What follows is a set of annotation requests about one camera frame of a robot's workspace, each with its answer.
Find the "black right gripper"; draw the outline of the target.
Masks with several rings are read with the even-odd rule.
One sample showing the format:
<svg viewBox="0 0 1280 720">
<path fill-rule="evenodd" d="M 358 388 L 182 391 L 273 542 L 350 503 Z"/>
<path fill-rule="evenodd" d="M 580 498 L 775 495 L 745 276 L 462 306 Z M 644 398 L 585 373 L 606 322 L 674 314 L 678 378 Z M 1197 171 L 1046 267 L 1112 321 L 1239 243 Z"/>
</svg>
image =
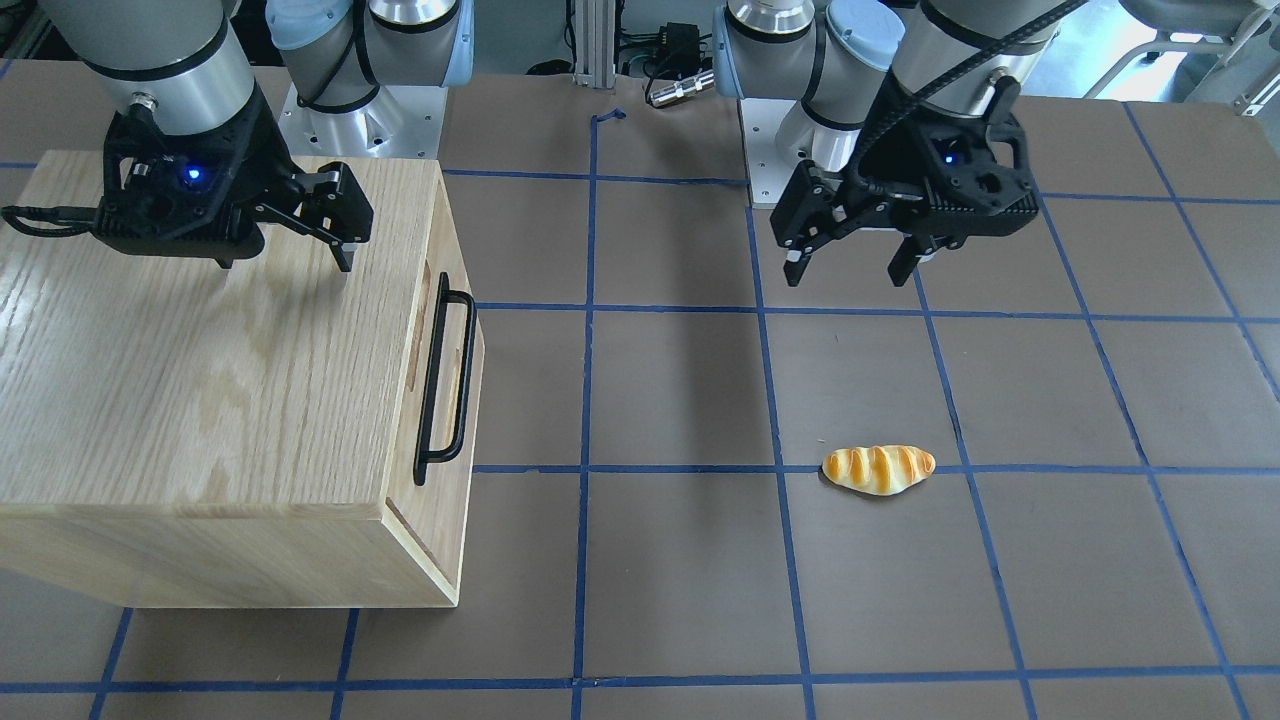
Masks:
<svg viewBox="0 0 1280 720">
<path fill-rule="evenodd" d="M 116 113 L 102 168 L 90 232 L 125 255 L 212 259 L 229 272 L 261 254 L 266 222 L 319 240 L 349 273 L 371 238 L 374 209 L 353 169 L 301 172 L 262 97 L 196 135 L 161 135 L 140 106 Z"/>
</svg>

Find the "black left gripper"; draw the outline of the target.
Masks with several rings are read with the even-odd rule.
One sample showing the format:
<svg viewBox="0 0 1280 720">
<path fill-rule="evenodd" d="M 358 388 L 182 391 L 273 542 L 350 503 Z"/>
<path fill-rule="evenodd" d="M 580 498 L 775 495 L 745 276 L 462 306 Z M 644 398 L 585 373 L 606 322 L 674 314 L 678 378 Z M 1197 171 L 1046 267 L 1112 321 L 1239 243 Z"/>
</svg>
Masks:
<svg viewBox="0 0 1280 720">
<path fill-rule="evenodd" d="M 905 233 L 887 265 L 893 287 L 951 241 L 1014 234 L 1039 215 L 1025 131 L 1012 114 L 1021 86 L 997 79 L 975 117 L 920 104 L 850 167 L 850 184 L 801 160 L 771 213 L 785 251 L 783 277 L 797 287 L 814 254 L 876 219 Z"/>
</svg>

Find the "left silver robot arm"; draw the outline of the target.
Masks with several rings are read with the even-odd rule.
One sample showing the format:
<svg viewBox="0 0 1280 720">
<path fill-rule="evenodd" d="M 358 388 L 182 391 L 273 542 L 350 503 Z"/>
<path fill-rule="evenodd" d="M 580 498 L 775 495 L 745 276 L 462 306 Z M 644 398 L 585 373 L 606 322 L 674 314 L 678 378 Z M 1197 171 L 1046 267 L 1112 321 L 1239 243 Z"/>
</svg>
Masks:
<svg viewBox="0 0 1280 720">
<path fill-rule="evenodd" d="M 1075 1 L 728 1 L 712 33 L 716 87 L 788 100 L 800 152 L 771 228 L 797 286 L 826 245 L 864 229 L 902 242 L 891 282 L 1041 213 L 1014 108 Z"/>
</svg>

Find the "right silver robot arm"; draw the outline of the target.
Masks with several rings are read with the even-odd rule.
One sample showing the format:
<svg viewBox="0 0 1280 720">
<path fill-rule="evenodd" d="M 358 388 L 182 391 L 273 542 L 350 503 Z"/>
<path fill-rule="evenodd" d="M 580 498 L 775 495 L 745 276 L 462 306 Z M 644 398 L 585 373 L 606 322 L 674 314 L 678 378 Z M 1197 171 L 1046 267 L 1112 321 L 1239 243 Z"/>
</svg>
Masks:
<svg viewBox="0 0 1280 720">
<path fill-rule="evenodd" d="M 264 251 L 262 224 L 324 243 L 340 272 L 374 210 L 342 161 L 302 170 L 219 1 L 42 1 L 115 111 L 92 208 L 6 206 L 33 237 L 91 234 L 132 256 L 221 268 Z"/>
</svg>

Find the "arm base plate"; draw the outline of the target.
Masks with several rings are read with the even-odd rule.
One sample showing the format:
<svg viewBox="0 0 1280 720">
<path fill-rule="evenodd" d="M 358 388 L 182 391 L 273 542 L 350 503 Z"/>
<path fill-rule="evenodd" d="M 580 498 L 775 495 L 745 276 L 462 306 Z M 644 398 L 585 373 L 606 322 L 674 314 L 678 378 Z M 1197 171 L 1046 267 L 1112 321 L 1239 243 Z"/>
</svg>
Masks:
<svg viewBox="0 0 1280 720">
<path fill-rule="evenodd" d="M 751 205 L 772 209 L 810 154 L 813 123 L 799 100 L 746 97 L 739 110 Z"/>
<path fill-rule="evenodd" d="M 294 155 L 434 160 L 448 97 L 443 87 L 384 86 L 364 108 L 328 114 L 298 106 L 291 87 L 278 124 Z"/>
</svg>

